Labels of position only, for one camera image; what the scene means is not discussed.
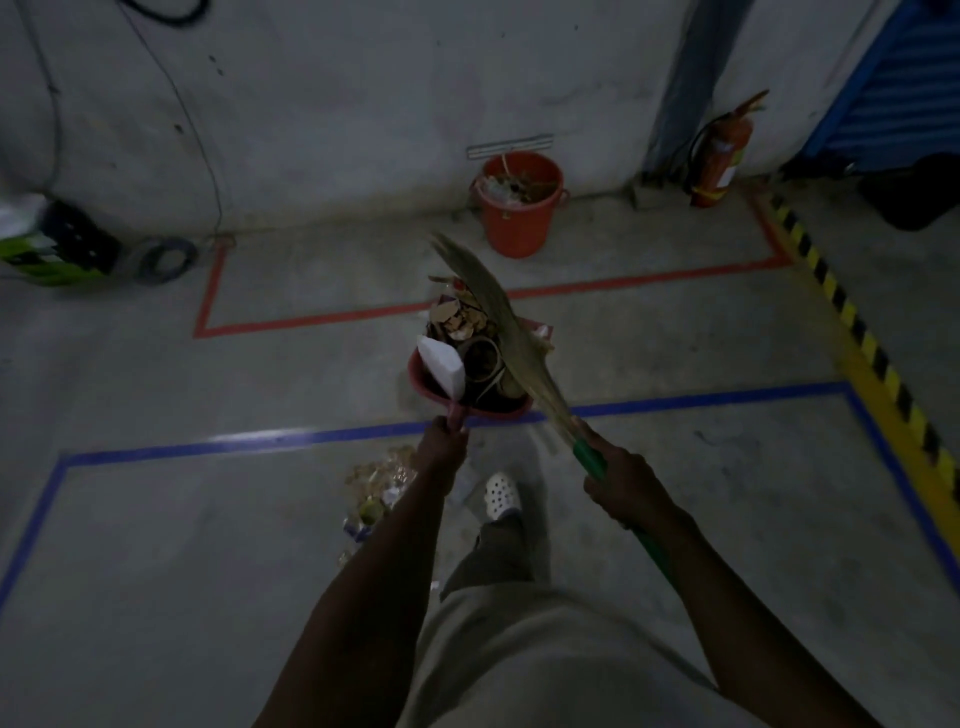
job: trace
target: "fire extinguisher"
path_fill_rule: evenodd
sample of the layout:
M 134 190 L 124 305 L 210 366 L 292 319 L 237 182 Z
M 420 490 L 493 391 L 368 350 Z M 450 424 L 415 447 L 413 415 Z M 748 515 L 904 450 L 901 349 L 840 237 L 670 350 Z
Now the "fire extinguisher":
M 713 119 L 694 137 L 684 185 L 692 206 L 713 207 L 727 194 L 736 167 L 743 159 L 743 150 L 754 132 L 754 123 L 747 114 L 758 110 L 768 93 L 769 90 L 760 91 L 733 111 Z M 701 136 L 703 141 L 698 147 Z

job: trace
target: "red floor line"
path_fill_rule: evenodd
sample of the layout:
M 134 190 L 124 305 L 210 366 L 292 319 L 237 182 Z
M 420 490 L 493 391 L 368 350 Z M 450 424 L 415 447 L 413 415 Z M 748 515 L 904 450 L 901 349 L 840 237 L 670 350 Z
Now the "red floor line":
M 200 304 L 200 310 L 197 312 L 197 323 L 193 327 L 193 338 L 206 338 L 209 328 L 206 327 L 210 321 L 210 311 L 213 310 L 213 302 L 217 299 L 217 291 L 220 290 L 220 278 L 224 274 L 224 265 L 227 263 L 227 246 L 220 245 L 214 241 L 216 250 L 213 252 L 213 267 L 210 269 L 210 278 L 206 281 L 206 290 L 204 299 Z
M 649 283 L 662 283 L 671 280 L 687 280 L 711 278 L 714 276 L 727 276 L 736 273 L 748 273 L 750 271 L 772 270 L 782 268 L 791 264 L 790 256 L 780 244 L 776 229 L 767 219 L 761 207 L 755 199 L 755 196 L 747 193 L 747 202 L 754 212 L 760 227 L 763 229 L 764 239 L 773 253 L 770 257 L 762 260 L 752 260 L 745 263 L 728 263 L 725 265 L 712 265 L 704 268 L 692 268 L 682 271 L 667 271 L 664 273 L 652 273 L 644 276 L 628 276 L 622 278 L 602 279 L 602 280 L 583 280 L 574 283 L 559 283 L 556 285 L 538 286 L 534 288 L 519 288 L 508 291 L 511 299 L 531 299 L 541 296 L 562 296 L 570 293 L 586 293 L 588 291 L 609 291 L 617 288 L 632 288 Z M 297 316 L 289 319 L 275 319 L 273 321 L 248 322 L 243 324 L 225 324 L 217 327 L 208 327 L 210 312 L 216 301 L 217 292 L 220 288 L 220 280 L 227 262 L 228 246 L 218 246 L 216 256 L 213 261 L 213 268 L 210 270 L 210 278 L 207 282 L 204 300 L 197 315 L 197 324 L 194 327 L 193 336 L 196 339 L 209 339 L 215 336 L 231 336 L 240 333 L 254 333 L 257 331 L 276 331 L 284 328 L 302 328 L 311 326 L 322 326 L 324 324 L 342 324 L 353 321 L 365 321 L 368 319 L 377 319 L 384 316 L 396 316 L 402 313 L 415 313 L 422 311 L 429 306 L 428 302 L 423 303 L 401 303 L 395 305 L 378 306 L 375 308 L 360 308 L 351 311 L 337 311 L 334 313 L 322 313 L 311 316 Z
M 754 217 L 759 223 L 760 229 L 763 230 L 763 237 L 766 239 L 767 245 L 769 245 L 770 249 L 774 252 L 772 259 L 777 262 L 776 267 L 792 265 L 793 258 L 790 257 L 790 253 L 783 248 L 783 245 L 780 242 L 780 229 L 773 224 L 773 221 L 765 212 L 763 205 L 757 198 L 757 195 L 758 193 L 743 193 L 743 196 L 747 200 L 747 205 L 749 205 L 750 209 L 754 212 Z

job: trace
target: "blue shutter door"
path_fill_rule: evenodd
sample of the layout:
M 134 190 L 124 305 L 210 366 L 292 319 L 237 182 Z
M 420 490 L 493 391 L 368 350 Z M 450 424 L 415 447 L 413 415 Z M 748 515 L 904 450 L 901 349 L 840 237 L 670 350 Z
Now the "blue shutter door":
M 801 155 L 878 172 L 937 152 L 960 154 L 960 2 L 904 0 Z

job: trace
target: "blue floor line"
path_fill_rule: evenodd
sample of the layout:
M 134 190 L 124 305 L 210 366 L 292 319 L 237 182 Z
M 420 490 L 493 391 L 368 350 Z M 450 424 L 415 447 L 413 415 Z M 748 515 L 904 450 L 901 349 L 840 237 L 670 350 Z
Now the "blue floor line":
M 920 496 L 917 495 L 917 492 L 910 484 L 910 478 L 890 448 L 890 445 L 887 444 L 886 438 L 883 437 L 883 433 L 876 425 L 876 422 L 874 422 L 874 418 L 870 416 L 867 406 L 860 397 L 857 396 L 852 385 L 847 384 L 846 389 L 847 404 L 849 404 L 853 410 L 853 415 L 863 426 L 867 437 L 870 439 L 874 448 L 876 448 L 876 454 L 880 456 L 880 460 L 883 461 L 887 470 L 890 471 L 890 475 L 893 476 L 894 481 L 897 483 L 897 488 L 900 490 L 900 494 L 910 509 L 910 513 L 912 513 L 913 517 L 917 520 L 920 529 L 924 533 L 924 536 L 926 536 L 927 542 L 930 544 L 930 547 L 933 548 L 933 553 L 940 562 L 940 566 L 943 567 L 944 572 L 947 574 L 947 579 L 949 579 L 953 589 L 960 595 L 960 565 L 957 564 L 953 551 L 950 549 L 948 543 L 944 541 L 944 537 L 940 535 L 940 531 L 937 530 L 937 525 L 933 522 L 933 519 L 930 518 L 930 514 L 926 512 L 924 503 L 920 500 Z
M 10 592 L 13 591 L 13 585 L 16 583 L 20 573 L 27 566 L 27 559 L 30 558 L 30 554 L 34 550 L 34 546 L 36 546 L 36 540 L 40 536 L 40 529 L 43 528 L 43 522 L 50 512 L 51 506 L 54 504 L 54 498 L 57 497 L 60 486 L 66 478 L 68 468 L 66 458 L 59 458 L 57 465 L 54 466 L 53 471 L 50 473 L 50 477 L 47 478 L 46 485 L 43 486 L 40 498 L 36 502 L 36 508 L 34 508 L 34 512 L 30 515 L 30 520 L 27 523 L 26 529 L 23 531 L 23 536 L 20 537 L 20 542 L 16 545 L 16 551 L 13 552 L 10 565 L 7 566 L 7 572 L 3 575 L 3 581 L 0 582 L 0 614 L 3 613 L 4 605 L 10 597 Z
M 683 395 L 680 397 L 660 397 L 649 400 L 630 400 L 609 402 L 604 404 L 586 404 L 572 407 L 575 415 L 583 418 L 609 417 L 613 415 L 631 415 L 646 412 L 662 412 L 667 410 L 690 409 L 694 407 L 714 407 L 725 404 L 747 404 L 752 402 L 795 400 L 811 397 L 827 397 L 843 395 L 850 405 L 857 420 L 863 425 L 868 438 L 876 448 L 881 461 L 894 477 L 900 492 L 903 494 L 910 511 L 920 524 L 930 545 L 933 547 L 937 559 L 940 561 L 953 587 L 960 594 L 960 566 L 957 565 L 949 546 L 937 532 L 933 520 L 926 513 L 920 498 L 910 485 L 909 478 L 904 472 L 896 455 L 890 450 L 882 433 L 876 426 L 863 402 L 846 381 L 817 382 L 812 384 L 795 384 L 781 387 L 765 387 L 762 389 L 739 390 L 733 392 L 718 392 L 714 394 Z M 545 418 L 540 412 L 528 412 L 518 420 L 496 421 L 481 418 L 469 418 L 468 426 L 492 427 L 524 425 L 543 422 Z M 324 443 L 354 442 L 371 440 L 383 437 L 398 437 L 417 435 L 423 432 L 427 422 L 407 422 L 393 425 L 373 425 L 367 427 L 350 427 L 346 429 L 318 430 L 315 432 L 292 432 L 284 434 L 251 434 L 238 436 L 228 440 L 217 440 L 187 445 L 169 445 L 151 448 L 134 448 L 123 450 L 101 450 L 95 452 L 80 452 L 61 457 L 50 473 L 46 485 L 40 494 L 33 514 L 24 530 L 20 542 L 13 553 L 13 558 L 3 581 L 0 582 L 0 614 L 10 597 L 17 578 L 27 565 L 40 530 L 47 515 L 53 506 L 60 486 L 70 468 L 93 467 L 98 465 L 112 465 L 118 463 L 137 463 L 151 460 L 168 460 L 180 457 L 195 457 L 200 455 L 229 454 L 239 452 L 275 452 L 285 449 L 308 448 Z
M 702 395 L 682 395 L 680 397 L 658 397 L 649 400 L 629 400 L 604 404 L 586 404 L 572 407 L 573 414 L 579 417 L 608 417 L 610 415 L 633 415 L 643 412 L 661 412 L 669 409 L 689 409 L 691 407 L 715 407 L 723 404 L 746 404 L 750 402 L 791 400 L 803 397 L 825 397 L 846 392 L 842 381 L 816 382 L 813 384 L 794 384 L 783 387 L 765 387 L 762 389 L 717 392 Z M 468 427 L 499 427 L 529 425 L 545 420 L 541 412 L 527 412 L 516 420 L 487 420 L 480 417 L 467 419 Z M 68 467 L 82 468 L 116 463 L 138 463 L 147 460 L 168 460 L 178 457 L 196 457 L 199 455 L 220 455 L 238 452 L 274 452 L 276 450 L 309 448 L 324 443 L 343 443 L 356 440 L 373 440 L 382 437 L 400 437 L 419 435 L 428 422 L 395 423 L 392 425 L 370 425 L 347 429 L 317 430 L 315 432 L 290 432 L 284 434 L 238 435 L 228 440 L 212 440 L 186 445 L 165 445 L 149 448 L 101 450 L 71 455 Z

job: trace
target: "hand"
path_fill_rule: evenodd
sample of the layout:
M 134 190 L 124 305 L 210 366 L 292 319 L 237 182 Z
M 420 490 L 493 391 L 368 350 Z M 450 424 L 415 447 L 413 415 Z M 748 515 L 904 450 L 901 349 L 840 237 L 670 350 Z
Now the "hand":
M 640 527 L 656 535 L 682 520 L 681 509 L 657 480 L 642 455 L 628 452 L 604 440 L 578 418 L 584 439 L 607 460 L 607 479 L 598 483 L 589 475 L 584 490 L 607 515 L 628 527 Z
M 453 485 L 453 476 L 467 459 L 467 439 L 465 429 L 450 432 L 446 427 L 446 417 L 436 417 L 423 433 L 423 439 L 417 445 L 414 454 L 414 468 L 418 473 L 432 473 L 440 477 L 449 477 L 447 489 Z

